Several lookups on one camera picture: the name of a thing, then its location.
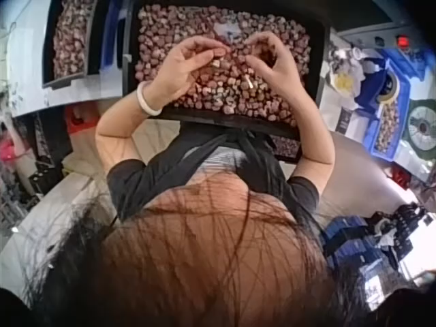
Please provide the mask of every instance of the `white countertop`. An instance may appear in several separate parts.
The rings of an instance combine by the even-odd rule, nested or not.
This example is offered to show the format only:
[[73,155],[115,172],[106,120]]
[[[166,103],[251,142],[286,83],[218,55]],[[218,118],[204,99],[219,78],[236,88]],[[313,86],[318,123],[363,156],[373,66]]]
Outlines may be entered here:
[[[2,4],[2,17],[17,15],[8,0]],[[122,71],[114,63],[100,75],[73,80],[71,86],[52,90],[42,88],[42,47],[50,0],[32,0],[16,21],[7,43],[7,79],[10,86],[10,108],[20,116],[44,108],[75,102],[122,96]]]

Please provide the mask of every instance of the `hand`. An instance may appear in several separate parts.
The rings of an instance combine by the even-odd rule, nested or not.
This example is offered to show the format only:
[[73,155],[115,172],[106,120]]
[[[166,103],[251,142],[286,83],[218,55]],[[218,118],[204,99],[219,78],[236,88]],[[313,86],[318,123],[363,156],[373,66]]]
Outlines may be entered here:
[[221,42],[194,36],[183,40],[168,53],[152,83],[144,88],[144,98],[158,110],[184,95],[195,82],[193,73],[214,57],[222,57],[230,49]]
[[306,94],[292,53],[272,32],[254,33],[245,41],[246,44],[253,45],[258,42],[268,42],[270,50],[277,57],[277,60],[274,66],[269,68],[263,60],[248,55],[247,64],[268,83],[274,92],[292,105],[296,98]]

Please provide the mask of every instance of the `person's right hand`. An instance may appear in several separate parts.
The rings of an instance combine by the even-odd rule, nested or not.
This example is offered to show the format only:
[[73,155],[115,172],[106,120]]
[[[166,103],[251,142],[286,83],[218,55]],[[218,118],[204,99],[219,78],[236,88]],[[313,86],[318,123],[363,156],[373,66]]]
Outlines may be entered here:
[[247,64],[268,83],[274,92],[292,105],[297,97],[306,94],[292,53],[272,32],[254,33],[245,41],[250,45],[256,45],[258,42],[268,43],[270,51],[277,56],[277,60],[270,68],[263,60],[250,54],[246,58]]

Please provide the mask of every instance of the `black sleeve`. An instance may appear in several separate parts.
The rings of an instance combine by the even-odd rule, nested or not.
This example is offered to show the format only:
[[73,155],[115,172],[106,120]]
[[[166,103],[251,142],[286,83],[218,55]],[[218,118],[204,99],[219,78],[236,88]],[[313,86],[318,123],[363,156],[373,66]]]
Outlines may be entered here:
[[291,177],[287,183],[298,202],[310,213],[314,213],[320,201],[320,195],[315,185],[309,179],[301,176]]
[[119,219],[124,220],[141,211],[145,194],[153,176],[143,161],[129,159],[112,167],[107,176],[112,202]]

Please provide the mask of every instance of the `red light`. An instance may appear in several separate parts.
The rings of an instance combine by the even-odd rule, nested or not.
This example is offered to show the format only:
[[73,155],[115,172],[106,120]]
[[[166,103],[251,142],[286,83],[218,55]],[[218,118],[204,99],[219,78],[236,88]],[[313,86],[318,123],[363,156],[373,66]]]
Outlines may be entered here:
[[407,36],[398,36],[396,38],[396,44],[400,48],[409,48],[409,38]]

